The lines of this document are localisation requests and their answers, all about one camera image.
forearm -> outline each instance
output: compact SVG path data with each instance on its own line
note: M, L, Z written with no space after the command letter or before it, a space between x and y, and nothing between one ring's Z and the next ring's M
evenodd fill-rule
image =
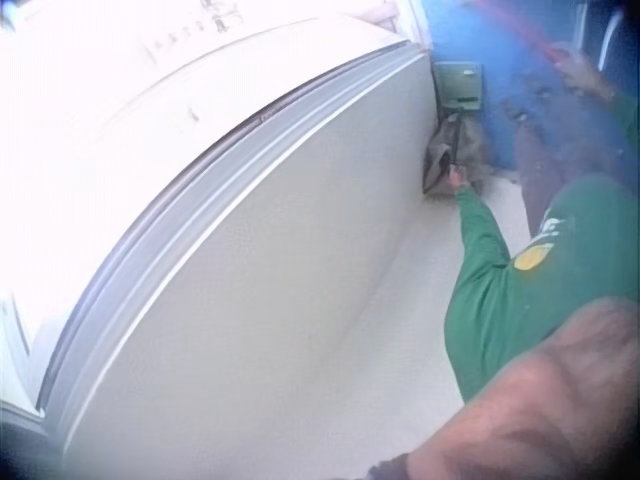
M464 245L460 284L496 267L505 267L510 255L500 228L482 199L468 187L458 190L456 199L460 207L460 230Z
M637 308L607 301L509 364L409 456L411 480L581 478L637 422Z

wall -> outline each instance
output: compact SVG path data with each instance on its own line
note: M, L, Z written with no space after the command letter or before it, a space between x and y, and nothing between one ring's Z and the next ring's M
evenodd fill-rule
M164 478L227 478L228 458L252 461L247 442L287 418L389 267L434 128L422 57L291 152L138 325L68 460Z
M576 0L489 0L516 15L548 42L570 41L575 22ZM503 114L501 103L515 99L516 104L534 108L521 74L529 71L555 89L561 81L544 56L484 11L461 7L457 0L422 0L433 39L433 58L469 60L484 67L485 97L481 119L492 142L500 168L515 168L513 161L513 125ZM608 21L608 17L598 19ZM637 95L637 38L623 39L610 78Z

person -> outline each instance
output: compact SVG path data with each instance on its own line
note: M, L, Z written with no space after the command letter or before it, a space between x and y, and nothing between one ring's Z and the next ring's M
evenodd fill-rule
M555 43L554 48L564 54L555 67L564 77L567 87L604 103L623 129L629 146L637 154L640 132L638 100L611 85L581 51L564 42Z
M638 478L638 308L587 305L366 480Z
M637 103L581 55L556 67L637 148ZM620 458L638 477L638 198L580 138L574 100L562 98L570 128L555 153L529 115L512 115L533 236L514 258L464 167L451 167L464 258L445 344L465 407L367 480L624 478L609 470Z

